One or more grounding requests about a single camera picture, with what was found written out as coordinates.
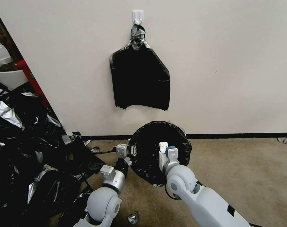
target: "black plastic bag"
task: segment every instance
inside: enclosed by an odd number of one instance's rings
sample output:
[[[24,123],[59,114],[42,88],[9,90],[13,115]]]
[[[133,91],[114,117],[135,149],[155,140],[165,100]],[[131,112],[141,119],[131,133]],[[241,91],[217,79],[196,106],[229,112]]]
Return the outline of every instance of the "black plastic bag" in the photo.
[[[146,42],[142,26],[132,27],[129,44],[110,56],[110,66],[117,107],[169,108],[170,74]]]
[[[136,156],[130,155],[132,170],[150,184],[165,184],[166,177],[159,168],[159,143],[168,142],[178,148],[178,161],[187,166],[192,146],[178,126],[166,121],[152,121],[139,128],[129,141],[136,147]]]

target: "black cable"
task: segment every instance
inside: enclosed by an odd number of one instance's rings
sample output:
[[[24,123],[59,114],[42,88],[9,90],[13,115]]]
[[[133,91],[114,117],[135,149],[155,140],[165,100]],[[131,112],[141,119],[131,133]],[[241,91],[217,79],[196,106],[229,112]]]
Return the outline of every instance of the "black cable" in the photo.
[[[96,152],[96,153],[93,153],[93,154],[108,154],[108,153],[113,153],[113,152],[116,152],[116,147],[113,147],[113,149],[110,150],[110,151]]]
[[[249,223],[249,224],[250,224],[250,226],[254,226],[254,227],[263,227],[261,225],[256,225],[256,224],[252,224],[252,223]]]
[[[168,197],[170,197],[171,199],[174,199],[174,200],[180,200],[180,199],[174,198],[174,197],[169,195],[168,190],[166,189],[166,184],[164,185],[164,189],[165,189],[165,192],[168,195]]]
[[[93,154],[107,154],[107,153],[113,153],[113,152],[116,152],[116,151],[105,151],[105,152],[96,152],[96,153],[93,153]]]

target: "white pot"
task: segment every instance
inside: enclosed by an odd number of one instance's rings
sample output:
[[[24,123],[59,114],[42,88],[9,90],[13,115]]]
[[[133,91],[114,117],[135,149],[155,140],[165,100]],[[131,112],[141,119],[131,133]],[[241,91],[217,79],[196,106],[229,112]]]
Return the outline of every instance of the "white pot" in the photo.
[[[12,62],[11,57],[0,59],[0,66],[10,62]],[[0,72],[0,83],[7,86],[9,90],[13,90],[27,81],[28,80],[22,70]]]

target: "black baseboard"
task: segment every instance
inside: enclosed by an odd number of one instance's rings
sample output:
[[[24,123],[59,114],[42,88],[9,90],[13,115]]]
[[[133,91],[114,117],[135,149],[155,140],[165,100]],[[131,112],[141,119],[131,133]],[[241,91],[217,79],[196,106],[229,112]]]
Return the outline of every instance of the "black baseboard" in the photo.
[[[82,140],[127,140],[132,135],[82,136]],[[287,138],[285,133],[187,134],[188,139]]]

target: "black bin liner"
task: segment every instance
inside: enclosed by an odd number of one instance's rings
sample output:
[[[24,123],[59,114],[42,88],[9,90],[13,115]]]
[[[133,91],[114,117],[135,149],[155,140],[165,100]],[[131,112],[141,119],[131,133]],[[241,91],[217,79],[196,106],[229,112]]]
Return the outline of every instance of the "black bin liner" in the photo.
[[[159,168],[159,143],[178,148],[178,161],[187,166],[192,146],[178,126],[166,121],[152,121],[139,128],[129,141],[129,148],[136,146],[136,156],[130,155],[133,171],[150,184],[165,184],[166,177]]]
[[[117,107],[169,108],[170,74],[145,41],[142,26],[133,26],[129,44],[111,55],[110,66]]]
[[[43,107],[29,83],[7,94],[0,91],[0,102],[22,122],[18,127],[0,116],[0,225],[45,226],[47,218],[77,198],[81,182],[104,162],[85,147],[81,135],[63,141],[58,118]],[[37,178],[46,166],[49,171]]]

